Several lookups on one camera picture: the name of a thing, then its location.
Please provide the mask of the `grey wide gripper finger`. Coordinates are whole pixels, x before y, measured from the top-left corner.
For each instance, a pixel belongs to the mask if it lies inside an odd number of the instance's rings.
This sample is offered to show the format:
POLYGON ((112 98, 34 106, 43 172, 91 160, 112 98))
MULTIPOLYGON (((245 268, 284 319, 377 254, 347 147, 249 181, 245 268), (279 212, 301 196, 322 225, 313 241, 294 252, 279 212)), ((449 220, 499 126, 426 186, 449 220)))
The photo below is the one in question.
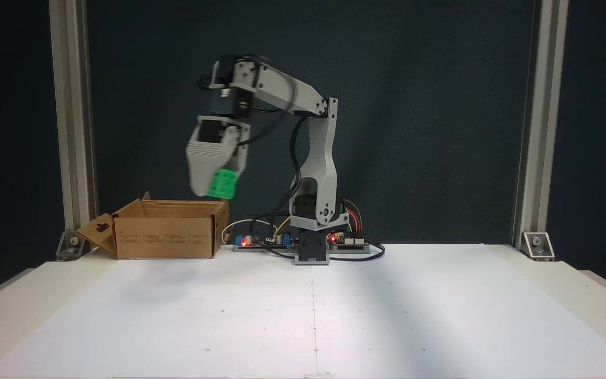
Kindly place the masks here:
POLYGON ((190 186, 196 196, 234 196, 238 177, 233 171, 233 153, 238 127, 230 126, 222 143, 197 140, 197 127, 187 144, 190 186))

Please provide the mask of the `grey narrow gripper finger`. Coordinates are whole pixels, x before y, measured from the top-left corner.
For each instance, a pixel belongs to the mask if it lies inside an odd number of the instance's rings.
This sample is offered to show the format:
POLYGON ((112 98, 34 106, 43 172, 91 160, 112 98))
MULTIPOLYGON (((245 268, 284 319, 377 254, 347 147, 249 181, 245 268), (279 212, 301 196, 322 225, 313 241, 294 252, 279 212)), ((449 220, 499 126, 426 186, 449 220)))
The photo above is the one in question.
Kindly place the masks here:
POLYGON ((236 148, 233 153, 233 171, 237 177, 240 177, 246 167, 251 126, 248 123, 238 123, 238 134, 236 148))

